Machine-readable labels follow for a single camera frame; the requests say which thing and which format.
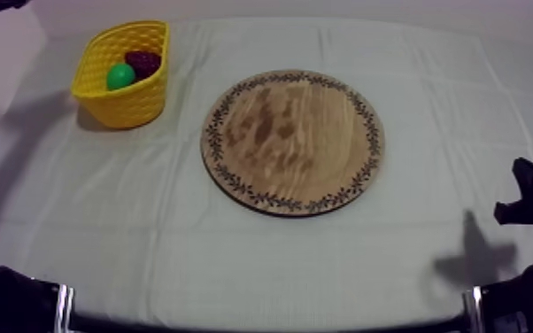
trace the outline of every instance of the white cloth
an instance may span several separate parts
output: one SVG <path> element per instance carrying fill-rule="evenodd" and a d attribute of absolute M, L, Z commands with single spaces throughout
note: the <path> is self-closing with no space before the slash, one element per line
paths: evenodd
<path fill-rule="evenodd" d="M 495 202 L 533 160 L 533 49 L 342 19 L 172 25 L 164 113 L 106 132 L 68 96 L 91 35 L 51 40 L 0 120 L 0 264 L 77 290 L 77 309 L 214 329 L 346 329 L 442 318 L 473 283 L 533 264 Z M 251 75 L 329 74 L 378 113 L 385 159 L 333 213 L 250 211 L 209 178 L 206 114 Z M 474 224 L 464 223 L 471 211 Z"/>

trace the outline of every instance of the engraved floral border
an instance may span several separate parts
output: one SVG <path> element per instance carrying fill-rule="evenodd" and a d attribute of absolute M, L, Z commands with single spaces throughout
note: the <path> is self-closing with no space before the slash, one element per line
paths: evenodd
<path fill-rule="evenodd" d="M 223 125 L 224 118 L 229 114 L 230 107 L 234 103 L 235 98 L 240 96 L 243 91 L 264 86 L 267 83 L 300 81 L 309 81 L 310 84 L 319 84 L 326 88 L 336 89 L 347 96 L 357 113 L 364 119 L 363 125 L 367 128 L 368 149 L 371 155 L 368 161 L 352 177 L 349 187 L 342 187 L 336 194 L 329 193 L 317 201 L 311 200 L 308 203 L 294 198 L 277 197 L 277 195 L 269 192 L 258 193 L 252 188 L 252 185 L 242 182 L 239 175 L 231 173 L 227 166 L 220 163 L 223 160 L 223 149 L 221 146 L 223 135 L 220 132 L 220 127 Z M 381 129 L 379 123 L 376 121 L 375 114 L 372 110 L 368 109 L 363 97 L 337 80 L 323 77 L 320 74 L 306 72 L 262 74 L 236 84 L 221 99 L 221 103 L 212 113 L 211 121 L 205 129 L 205 133 L 206 141 L 209 145 L 209 156 L 214 163 L 213 171 L 234 193 L 246 196 L 246 201 L 254 205 L 266 204 L 269 207 L 286 208 L 290 213 L 301 212 L 303 210 L 308 213 L 319 213 L 329 208 L 334 209 L 348 203 L 364 191 L 363 185 L 371 179 L 373 171 L 379 167 L 382 158 Z"/>

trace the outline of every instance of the white tablecloth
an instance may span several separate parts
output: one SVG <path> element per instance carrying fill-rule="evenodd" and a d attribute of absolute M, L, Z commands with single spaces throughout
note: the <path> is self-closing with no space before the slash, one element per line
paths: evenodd
<path fill-rule="evenodd" d="M 372 21 L 177 22 L 164 113 L 108 132 L 68 93 L 91 36 L 49 41 L 0 119 L 0 264 L 72 285 L 79 311 L 374 327 L 455 315 L 464 289 L 533 263 L 533 227 L 492 217 L 497 200 L 519 197 L 513 160 L 533 160 L 533 49 Z M 224 90 L 289 68 L 353 86 L 386 135 L 366 193 L 303 220 L 230 200 L 199 153 Z"/>

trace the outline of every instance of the wooden board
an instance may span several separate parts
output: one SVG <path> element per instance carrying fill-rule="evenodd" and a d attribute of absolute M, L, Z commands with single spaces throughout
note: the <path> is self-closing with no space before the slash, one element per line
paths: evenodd
<path fill-rule="evenodd" d="M 308 216 L 348 204 L 374 179 L 382 124 L 355 90 L 327 75 L 277 71 L 226 91 L 206 118 L 205 166 L 233 199 Z"/>

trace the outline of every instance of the white backdrop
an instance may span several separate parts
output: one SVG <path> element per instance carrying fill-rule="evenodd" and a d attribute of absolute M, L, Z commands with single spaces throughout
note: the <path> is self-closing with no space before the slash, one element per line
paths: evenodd
<path fill-rule="evenodd" d="M 378 19 L 533 44 L 533 0 L 34 0 L 51 35 L 132 19 L 311 16 Z"/>

